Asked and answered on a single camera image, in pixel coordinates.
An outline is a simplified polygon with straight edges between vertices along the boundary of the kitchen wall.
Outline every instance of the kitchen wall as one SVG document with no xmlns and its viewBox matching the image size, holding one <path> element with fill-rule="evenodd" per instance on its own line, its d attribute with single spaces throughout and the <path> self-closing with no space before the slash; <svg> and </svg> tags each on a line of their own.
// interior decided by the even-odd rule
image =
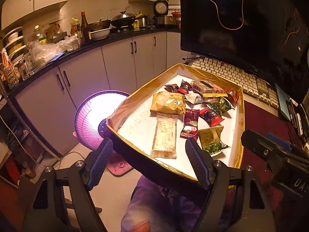
<svg viewBox="0 0 309 232">
<path fill-rule="evenodd" d="M 34 31 L 35 25 L 45 25 L 48 28 L 48 24 L 57 20 L 63 31 L 66 31 L 70 35 L 71 25 L 73 22 L 72 17 L 78 18 L 79 23 L 81 23 L 81 12 L 86 12 L 86 18 L 88 23 L 99 21 L 101 17 L 102 20 L 112 19 L 114 16 L 120 14 L 124 11 L 126 7 L 127 12 L 133 14 L 148 14 L 153 17 L 153 2 L 141 1 L 138 3 L 129 3 L 128 0 L 68 0 L 68 2 L 60 9 L 60 11 L 55 11 L 47 13 L 41 17 L 33 18 L 32 20 L 25 23 L 23 26 L 23 34 L 26 41 L 29 40 L 31 34 Z"/>
</svg>

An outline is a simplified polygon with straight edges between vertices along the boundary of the computer monitor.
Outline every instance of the computer monitor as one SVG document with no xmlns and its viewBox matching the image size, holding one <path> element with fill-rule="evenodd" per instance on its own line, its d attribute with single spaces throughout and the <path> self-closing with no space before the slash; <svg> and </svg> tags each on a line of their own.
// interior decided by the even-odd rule
<svg viewBox="0 0 309 232">
<path fill-rule="evenodd" d="M 309 33 L 291 0 L 212 1 L 180 0 L 181 49 L 277 83 L 302 102 L 309 88 Z"/>
</svg>

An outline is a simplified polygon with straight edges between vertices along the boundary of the soy sauce bottle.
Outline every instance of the soy sauce bottle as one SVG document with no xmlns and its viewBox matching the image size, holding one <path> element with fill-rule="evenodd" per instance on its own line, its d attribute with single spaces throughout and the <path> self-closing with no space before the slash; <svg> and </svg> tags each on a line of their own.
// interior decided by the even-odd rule
<svg viewBox="0 0 309 232">
<path fill-rule="evenodd" d="M 87 23 L 85 12 L 81 13 L 81 36 L 84 45 L 90 45 L 92 43 L 91 39 L 91 29 L 89 24 Z"/>
</svg>

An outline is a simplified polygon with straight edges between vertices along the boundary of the snack package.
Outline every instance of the snack package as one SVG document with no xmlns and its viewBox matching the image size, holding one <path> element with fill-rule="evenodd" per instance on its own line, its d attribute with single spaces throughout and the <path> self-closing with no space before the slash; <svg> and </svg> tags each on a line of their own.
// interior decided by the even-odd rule
<svg viewBox="0 0 309 232">
<path fill-rule="evenodd" d="M 192 89 L 191 85 L 187 81 L 182 80 L 178 91 L 186 95 L 186 94 L 189 94 L 189 90 L 191 89 Z"/>
<path fill-rule="evenodd" d="M 204 119 L 210 127 L 219 125 L 223 118 L 209 107 L 200 110 L 200 117 Z"/>
<path fill-rule="evenodd" d="M 178 115 L 157 114 L 157 125 L 150 152 L 152 158 L 176 159 L 176 123 Z"/>
<path fill-rule="evenodd" d="M 191 81 L 190 85 L 194 90 L 196 90 L 199 94 L 203 95 L 204 93 L 217 93 L 216 97 L 220 96 L 227 96 L 225 91 L 212 83 L 211 81 Z"/>
<path fill-rule="evenodd" d="M 151 104 L 151 111 L 168 114 L 184 114 L 186 105 L 184 96 L 180 93 L 160 91 L 154 93 Z"/>
<path fill-rule="evenodd" d="M 186 109 L 186 114 L 184 115 L 184 126 L 180 133 L 182 138 L 198 138 L 197 133 L 197 121 L 200 115 L 200 110 Z"/>
<path fill-rule="evenodd" d="M 229 101 L 237 102 L 239 99 L 239 92 L 236 90 L 231 90 L 227 92 Z"/>
<path fill-rule="evenodd" d="M 232 108 L 234 108 L 232 106 L 232 104 L 224 97 L 220 98 L 219 104 L 220 104 L 220 107 L 221 107 L 221 110 L 222 110 L 223 113 L 225 113 L 228 110 L 231 110 Z"/>
<path fill-rule="evenodd" d="M 204 99 L 198 93 L 190 93 L 184 96 L 191 104 L 204 103 Z"/>
<path fill-rule="evenodd" d="M 222 109 L 220 102 L 211 102 L 206 104 L 210 109 L 214 110 L 220 116 L 222 116 Z"/>
<path fill-rule="evenodd" d="M 210 97 L 210 98 L 203 98 L 205 103 L 210 103 L 210 102 L 218 102 L 220 100 L 220 98 L 214 98 L 214 97 Z"/>
<path fill-rule="evenodd" d="M 178 93 L 178 85 L 177 84 L 172 84 L 172 85 L 164 85 L 165 90 L 172 92 L 172 93 Z"/>
<path fill-rule="evenodd" d="M 202 149 L 210 155 L 218 154 L 224 148 L 220 139 L 222 130 L 223 126 L 220 125 L 198 131 Z"/>
</svg>

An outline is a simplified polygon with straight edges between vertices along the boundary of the kitchen countertop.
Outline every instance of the kitchen countertop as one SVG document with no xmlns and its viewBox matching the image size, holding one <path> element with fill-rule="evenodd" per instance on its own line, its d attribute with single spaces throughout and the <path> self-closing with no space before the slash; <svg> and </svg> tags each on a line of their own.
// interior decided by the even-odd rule
<svg viewBox="0 0 309 232">
<path fill-rule="evenodd" d="M 97 47 L 110 44 L 119 40 L 123 40 L 130 37 L 135 37 L 139 35 L 145 35 L 145 34 L 151 34 L 151 33 L 157 33 L 157 32 L 180 32 L 177 28 L 164 28 L 164 27 L 154 27 L 154 28 L 144 28 L 144 29 L 138 29 L 138 30 L 131 30 L 127 32 L 120 32 L 120 33 L 110 33 L 107 38 L 95 41 L 94 43 L 81 47 L 80 49 L 73 51 L 73 52 L 65 52 L 62 56 L 60 56 L 55 61 L 52 61 L 48 63 L 46 66 L 41 68 L 38 72 L 36 72 L 34 75 L 30 76 L 25 81 L 21 81 L 19 85 L 14 88 L 13 90 L 7 90 L 7 95 L 9 97 L 15 97 L 18 93 L 20 93 L 24 88 L 26 88 L 29 84 L 31 84 L 33 81 L 38 79 L 40 76 L 45 74 L 46 72 L 50 71 L 51 69 L 55 68 L 56 66 L 62 64 L 65 61 L 68 61 L 69 59 L 78 56 L 84 52 L 90 51 L 92 49 L 95 49 Z"/>
</svg>

